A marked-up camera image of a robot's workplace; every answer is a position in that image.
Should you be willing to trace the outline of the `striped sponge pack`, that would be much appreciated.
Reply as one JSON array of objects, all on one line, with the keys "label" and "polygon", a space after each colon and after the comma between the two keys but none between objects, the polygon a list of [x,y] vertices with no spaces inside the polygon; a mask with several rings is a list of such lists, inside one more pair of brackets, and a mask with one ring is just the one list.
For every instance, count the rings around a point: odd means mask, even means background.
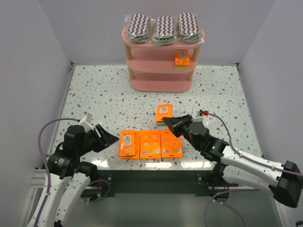
[{"label": "striped sponge pack", "polygon": [[172,44],[176,40],[176,22],[171,16],[156,19],[152,40],[156,45]]},{"label": "striped sponge pack", "polygon": [[181,13],[178,15],[178,30],[182,42],[191,44],[204,42],[201,27],[196,14]]},{"label": "striped sponge pack", "polygon": [[149,42],[151,18],[145,14],[125,16],[128,40],[135,44]]}]

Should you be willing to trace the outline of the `orange flat pack middle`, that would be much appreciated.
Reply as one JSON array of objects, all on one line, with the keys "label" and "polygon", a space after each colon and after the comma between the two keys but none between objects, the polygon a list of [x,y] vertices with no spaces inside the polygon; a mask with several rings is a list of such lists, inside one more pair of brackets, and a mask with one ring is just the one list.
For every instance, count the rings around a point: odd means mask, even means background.
[{"label": "orange flat pack middle", "polygon": [[161,158],[161,134],[160,130],[143,130],[140,138],[140,158]]}]

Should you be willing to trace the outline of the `orange flat pack right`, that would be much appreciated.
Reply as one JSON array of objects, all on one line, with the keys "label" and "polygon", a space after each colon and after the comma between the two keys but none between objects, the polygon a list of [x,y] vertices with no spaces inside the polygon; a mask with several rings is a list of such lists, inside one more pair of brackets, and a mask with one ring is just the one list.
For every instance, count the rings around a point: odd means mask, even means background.
[{"label": "orange flat pack right", "polygon": [[181,158],[182,151],[182,138],[175,137],[169,129],[160,131],[161,135],[161,157],[162,158]]}]

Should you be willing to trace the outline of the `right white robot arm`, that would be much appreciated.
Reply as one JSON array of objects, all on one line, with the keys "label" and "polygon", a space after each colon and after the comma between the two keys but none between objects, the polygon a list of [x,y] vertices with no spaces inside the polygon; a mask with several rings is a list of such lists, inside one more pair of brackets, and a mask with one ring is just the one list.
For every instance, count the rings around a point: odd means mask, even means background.
[{"label": "right white robot arm", "polygon": [[183,136],[205,159],[215,162],[212,177],[227,184],[242,184],[254,189],[271,191],[279,203],[290,208],[298,206],[303,190],[303,174],[294,162],[269,161],[235,148],[210,134],[203,125],[203,115],[193,118],[164,117],[166,126],[176,137]]}]

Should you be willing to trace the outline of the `orange sponge box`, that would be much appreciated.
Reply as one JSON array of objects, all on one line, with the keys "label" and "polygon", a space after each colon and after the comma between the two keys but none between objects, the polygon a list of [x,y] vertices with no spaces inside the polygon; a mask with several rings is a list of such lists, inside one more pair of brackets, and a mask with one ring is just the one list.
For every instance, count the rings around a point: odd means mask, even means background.
[{"label": "orange sponge box", "polygon": [[155,115],[155,122],[157,126],[165,125],[163,121],[163,117],[172,117],[172,115],[173,115],[173,108],[171,103],[159,104],[157,106],[157,111]]},{"label": "orange sponge box", "polygon": [[121,157],[135,155],[134,130],[122,130],[120,135],[119,155]]},{"label": "orange sponge box", "polygon": [[175,68],[185,70],[189,68],[189,53],[186,49],[175,50]]}]

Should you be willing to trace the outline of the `pink three-tier shelf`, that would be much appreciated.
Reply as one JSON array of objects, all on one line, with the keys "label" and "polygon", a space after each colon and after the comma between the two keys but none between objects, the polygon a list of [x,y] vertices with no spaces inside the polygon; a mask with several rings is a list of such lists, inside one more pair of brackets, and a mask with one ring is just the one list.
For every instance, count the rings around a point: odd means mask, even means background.
[{"label": "pink three-tier shelf", "polygon": [[[194,70],[203,41],[169,45],[153,42],[132,43],[128,37],[128,26],[122,30],[125,43],[126,64],[129,82],[133,89],[151,92],[184,92],[192,85]],[[175,50],[189,50],[189,68],[175,68]]]}]

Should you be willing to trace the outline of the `orange flat pack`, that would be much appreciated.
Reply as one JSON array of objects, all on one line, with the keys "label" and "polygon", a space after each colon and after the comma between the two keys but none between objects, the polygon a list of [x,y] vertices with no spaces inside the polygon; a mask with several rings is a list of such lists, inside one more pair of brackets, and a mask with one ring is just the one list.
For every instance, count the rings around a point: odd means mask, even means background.
[{"label": "orange flat pack", "polygon": [[119,154],[118,154],[118,157],[120,159],[139,159],[140,157],[140,140],[141,140],[141,133],[140,131],[135,131],[134,130],[134,134],[135,134],[135,155],[133,156],[126,156],[126,157],[121,157]]},{"label": "orange flat pack", "polygon": [[182,138],[175,137],[169,129],[160,131],[161,135],[161,157],[162,158],[181,158],[182,151]]},{"label": "orange flat pack", "polygon": [[143,130],[140,138],[140,158],[161,158],[161,134],[160,130]]}]

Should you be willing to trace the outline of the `orange flat pack left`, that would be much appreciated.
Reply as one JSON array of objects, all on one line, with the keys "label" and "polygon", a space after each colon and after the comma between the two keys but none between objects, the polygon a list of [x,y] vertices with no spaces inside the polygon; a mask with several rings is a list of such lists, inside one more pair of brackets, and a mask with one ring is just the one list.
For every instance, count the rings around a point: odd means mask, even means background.
[{"label": "orange flat pack left", "polygon": [[126,157],[121,157],[119,154],[118,154],[118,157],[120,159],[139,159],[140,157],[140,140],[141,140],[141,133],[140,131],[135,131],[134,130],[134,134],[135,134],[135,155],[133,156],[126,156]]}]

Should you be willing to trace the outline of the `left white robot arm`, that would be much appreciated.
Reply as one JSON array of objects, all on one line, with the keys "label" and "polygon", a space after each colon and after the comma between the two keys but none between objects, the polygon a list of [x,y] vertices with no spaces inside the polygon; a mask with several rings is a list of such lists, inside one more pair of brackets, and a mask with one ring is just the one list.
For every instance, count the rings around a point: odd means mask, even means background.
[{"label": "left white robot arm", "polygon": [[97,166],[81,161],[81,156],[101,152],[118,141],[99,124],[94,128],[84,123],[68,127],[45,166],[45,184],[28,226],[62,227],[84,189],[101,180]]}]

